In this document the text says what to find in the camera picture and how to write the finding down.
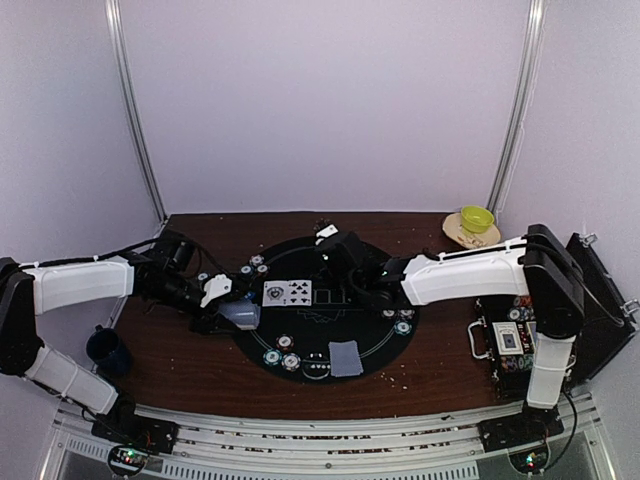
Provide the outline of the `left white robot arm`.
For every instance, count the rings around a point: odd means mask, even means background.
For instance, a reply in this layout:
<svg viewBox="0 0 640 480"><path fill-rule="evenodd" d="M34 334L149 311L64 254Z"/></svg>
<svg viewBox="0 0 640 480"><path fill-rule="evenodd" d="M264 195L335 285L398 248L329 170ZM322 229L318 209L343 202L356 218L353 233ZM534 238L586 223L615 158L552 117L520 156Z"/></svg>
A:
<svg viewBox="0 0 640 480"><path fill-rule="evenodd" d="M55 350L37 333L49 311L109 298L139 296L190 315L204 335L254 330L260 306L248 297L250 271L232 273L196 241L174 231L91 257L19 264L1 260L1 372L26 378L94 415L123 444L144 424L122 406L124 393Z"/></svg>

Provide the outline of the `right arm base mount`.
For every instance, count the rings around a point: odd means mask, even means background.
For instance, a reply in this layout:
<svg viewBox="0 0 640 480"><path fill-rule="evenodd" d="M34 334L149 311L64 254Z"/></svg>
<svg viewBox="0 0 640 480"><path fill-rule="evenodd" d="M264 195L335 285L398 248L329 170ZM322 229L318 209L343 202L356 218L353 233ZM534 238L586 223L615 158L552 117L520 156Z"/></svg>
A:
<svg viewBox="0 0 640 480"><path fill-rule="evenodd" d="M485 452L544 442L550 436L564 432L557 406L539 409L527 402L523 403L518 413L483 420L477 428Z"/></svg>

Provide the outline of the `grey card deck box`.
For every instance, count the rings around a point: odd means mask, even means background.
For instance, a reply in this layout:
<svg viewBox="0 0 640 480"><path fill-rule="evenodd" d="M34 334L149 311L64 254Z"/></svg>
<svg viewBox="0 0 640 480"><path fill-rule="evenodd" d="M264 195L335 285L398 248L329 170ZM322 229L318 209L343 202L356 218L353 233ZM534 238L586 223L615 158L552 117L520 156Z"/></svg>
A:
<svg viewBox="0 0 640 480"><path fill-rule="evenodd" d="M260 325L261 307L251 300L221 303L218 312L240 330L256 330Z"/></svg>

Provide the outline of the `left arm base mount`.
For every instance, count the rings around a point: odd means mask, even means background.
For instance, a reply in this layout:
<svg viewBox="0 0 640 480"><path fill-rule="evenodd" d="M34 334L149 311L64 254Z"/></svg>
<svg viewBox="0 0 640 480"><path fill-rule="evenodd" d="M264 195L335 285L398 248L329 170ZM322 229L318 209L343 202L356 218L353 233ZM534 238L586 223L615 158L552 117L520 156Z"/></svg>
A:
<svg viewBox="0 0 640 480"><path fill-rule="evenodd" d="M175 422L136 414L133 404L115 405L107 414L96 414L91 428L95 437L152 454L171 454L178 431Z"/></svg>

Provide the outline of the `blue orange ten chip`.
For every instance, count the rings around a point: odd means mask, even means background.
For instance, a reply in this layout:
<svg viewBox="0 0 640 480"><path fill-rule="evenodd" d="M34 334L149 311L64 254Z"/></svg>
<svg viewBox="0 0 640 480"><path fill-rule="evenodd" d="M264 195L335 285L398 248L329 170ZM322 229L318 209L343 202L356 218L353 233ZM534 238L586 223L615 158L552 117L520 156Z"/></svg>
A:
<svg viewBox="0 0 640 480"><path fill-rule="evenodd" d="M258 267L264 263L264 257L261 255L254 255L250 258L250 264L253 267Z"/></svg>

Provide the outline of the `ace of spades card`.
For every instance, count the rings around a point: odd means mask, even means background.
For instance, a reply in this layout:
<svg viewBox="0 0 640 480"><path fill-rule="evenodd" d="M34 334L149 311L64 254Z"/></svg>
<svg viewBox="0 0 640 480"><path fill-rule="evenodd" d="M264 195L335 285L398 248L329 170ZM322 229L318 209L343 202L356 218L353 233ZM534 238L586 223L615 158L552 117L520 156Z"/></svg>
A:
<svg viewBox="0 0 640 480"><path fill-rule="evenodd" d="M263 284L263 307L282 307L287 304L288 282L275 280Z"/></svg>

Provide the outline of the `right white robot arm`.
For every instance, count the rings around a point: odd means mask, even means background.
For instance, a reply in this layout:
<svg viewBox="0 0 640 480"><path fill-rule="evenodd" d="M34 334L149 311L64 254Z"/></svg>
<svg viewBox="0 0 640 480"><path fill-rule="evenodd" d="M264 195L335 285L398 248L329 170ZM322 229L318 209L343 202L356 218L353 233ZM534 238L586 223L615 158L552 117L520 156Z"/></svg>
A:
<svg viewBox="0 0 640 480"><path fill-rule="evenodd" d="M528 296L536 316L528 407L513 419L519 440L535 440L551 424L573 344L584 325L583 272L548 227L494 246L453 253L373 258L353 231L329 224L315 250L330 277L363 307L400 310L444 300Z"/></svg>

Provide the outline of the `seven of clubs card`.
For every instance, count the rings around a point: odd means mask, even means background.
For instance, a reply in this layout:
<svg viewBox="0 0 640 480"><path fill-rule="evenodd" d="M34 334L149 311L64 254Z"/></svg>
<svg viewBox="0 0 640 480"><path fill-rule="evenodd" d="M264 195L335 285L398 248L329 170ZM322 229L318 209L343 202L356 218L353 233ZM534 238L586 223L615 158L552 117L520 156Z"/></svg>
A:
<svg viewBox="0 0 640 480"><path fill-rule="evenodd" d="M310 306L312 304L312 282L310 280L291 280L285 289L286 305Z"/></svg>

